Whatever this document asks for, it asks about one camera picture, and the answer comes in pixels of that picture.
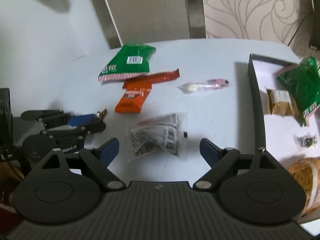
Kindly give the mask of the gold brown candy wrappers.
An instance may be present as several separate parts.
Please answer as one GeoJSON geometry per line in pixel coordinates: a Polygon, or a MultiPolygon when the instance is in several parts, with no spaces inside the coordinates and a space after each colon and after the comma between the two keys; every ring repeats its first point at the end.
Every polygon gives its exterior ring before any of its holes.
{"type": "Polygon", "coordinates": [[[107,116],[107,109],[103,109],[102,111],[97,112],[97,117],[101,120],[104,120],[105,116],[107,116]]]}

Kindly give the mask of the gold pastry pack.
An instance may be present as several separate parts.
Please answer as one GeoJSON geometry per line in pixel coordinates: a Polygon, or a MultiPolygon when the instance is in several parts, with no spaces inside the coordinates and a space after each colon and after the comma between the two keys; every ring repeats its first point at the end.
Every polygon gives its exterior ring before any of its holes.
{"type": "Polygon", "coordinates": [[[267,114],[299,116],[295,99],[287,90],[267,89],[267,114]]]}

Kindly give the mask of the brown bread pack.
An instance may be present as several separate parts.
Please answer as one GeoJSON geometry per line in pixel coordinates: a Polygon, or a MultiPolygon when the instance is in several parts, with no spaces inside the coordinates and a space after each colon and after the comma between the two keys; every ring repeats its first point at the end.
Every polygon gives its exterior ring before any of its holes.
{"type": "Polygon", "coordinates": [[[316,211],[319,207],[319,157],[301,159],[287,171],[303,188],[306,195],[301,216],[304,217],[316,211]]]}

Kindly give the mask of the small clear candy packet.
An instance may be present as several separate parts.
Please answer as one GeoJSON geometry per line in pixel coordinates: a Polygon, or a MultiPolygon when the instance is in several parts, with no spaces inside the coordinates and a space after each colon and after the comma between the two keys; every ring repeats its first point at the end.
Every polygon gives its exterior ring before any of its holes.
{"type": "Polygon", "coordinates": [[[297,144],[299,148],[302,150],[308,149],[308,148],[316,148],[317,147],[317,136],[316,135],[311,135],[308,133],[307,135],[298,137],[294,136],[294,141],[297,144]]]}

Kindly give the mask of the green snack bag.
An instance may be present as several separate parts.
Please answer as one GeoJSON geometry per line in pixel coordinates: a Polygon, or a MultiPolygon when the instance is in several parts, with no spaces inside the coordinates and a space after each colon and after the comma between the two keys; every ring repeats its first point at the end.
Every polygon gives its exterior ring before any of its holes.
{"type": "Polygon", "coordinates": [[[299,64],[283,68],[277,80],[293,96],[303,119],[303,125],[309,126],[309,120],[319,109],[319,73],[314,57],[306,57],[299,64]]]}
{"type": "Polygon", "coordinates": [[[123,81],[148,74],[149,60],[155,52],[155,47],[144,44],[123,45],[100,72],[98,81],[123,81]]]}

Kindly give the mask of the orange square snack pack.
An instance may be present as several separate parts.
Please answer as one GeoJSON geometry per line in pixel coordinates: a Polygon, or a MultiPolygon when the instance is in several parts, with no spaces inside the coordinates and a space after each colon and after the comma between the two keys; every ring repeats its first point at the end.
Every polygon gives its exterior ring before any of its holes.
{"type": "Polygon", "coordinates": [[[142,105],[152,90],[152,84],[133,83],[127,86],[126,91],[114,111],[116,113],[140,113],[142,105]]]}

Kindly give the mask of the clear printed snack bag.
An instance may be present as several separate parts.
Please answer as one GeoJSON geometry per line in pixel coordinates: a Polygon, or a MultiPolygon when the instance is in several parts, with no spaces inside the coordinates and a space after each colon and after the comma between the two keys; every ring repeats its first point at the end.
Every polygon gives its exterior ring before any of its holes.
{"type": "Polygon", "coordinates": [[[126,152],[129,162],[146,155],[167,152],[187,160],[188,118],[185,113],[169,113],[143,120],[129,127],[126,152]]]}

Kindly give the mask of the black tray box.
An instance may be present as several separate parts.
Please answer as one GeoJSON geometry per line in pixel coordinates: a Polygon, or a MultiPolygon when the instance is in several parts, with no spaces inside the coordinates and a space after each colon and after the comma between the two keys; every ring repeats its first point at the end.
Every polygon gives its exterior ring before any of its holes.
{"type": "Polygon", "coordinates": [[[262,97],[264,88],[276,89],[275,74],[291,63],[259,55],[250,55],[248,63],[251,87],[255,153],[251,156],[249,172],[223,184],[219,198],[227,195],[226,187],[233,182],[236,190],[235,214],[254,225],[276,229],[296,227],[319,218],[319,147],[300,152],[298,139],[306,134],[318,136],[314,117],[308,127],[300,127],[292,116],[266,115],[264,106],[267,97],[262,97]],[[307,180],[311,183],[311,196],[285,169],[281,161],[298,161],[307,167],[307,180]]]}

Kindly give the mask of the long orange snack bar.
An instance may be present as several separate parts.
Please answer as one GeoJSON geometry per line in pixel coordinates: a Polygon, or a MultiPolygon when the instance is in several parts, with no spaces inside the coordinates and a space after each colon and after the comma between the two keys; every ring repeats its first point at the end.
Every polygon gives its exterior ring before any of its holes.
{"type": "Polygon", "coordinates": [[[167,82],[167,81],[173,81],[180,77],[180,71],[179,69],[176,69],[172,72],[161,72],[146,76],[139,76],[134,77],[132,79],[128,79],[124,82],[123,88],[127,88],[129,85],[135,84],[135,83],[149,83],[149,84],[156,84],[161,82],[167,82]]]}

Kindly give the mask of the clear pink candy packet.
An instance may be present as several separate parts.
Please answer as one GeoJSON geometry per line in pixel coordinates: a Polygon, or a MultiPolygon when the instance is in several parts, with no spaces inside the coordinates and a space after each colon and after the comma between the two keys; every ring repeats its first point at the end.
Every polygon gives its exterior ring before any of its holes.
{"type": "Polygon", "coordinates": [[[178,89],[184,94],[193,94],[199,92],[209,92],[227,88],[229,81],[225,79],[209,79],[204,81],[187,82],[180,86],[178,89]]]}

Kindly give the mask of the black wall television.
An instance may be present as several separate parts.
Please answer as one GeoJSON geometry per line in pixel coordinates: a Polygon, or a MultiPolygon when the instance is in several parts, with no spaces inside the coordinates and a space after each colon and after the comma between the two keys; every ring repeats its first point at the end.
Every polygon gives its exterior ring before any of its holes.
{"type": "Polygon", "coordinates": [[[320,46],[320,15],[319,15],[319,0],[311,0],[311,5],[313,9],[313,27],[309,41],[309,48],[319,51],[320,46]]]}

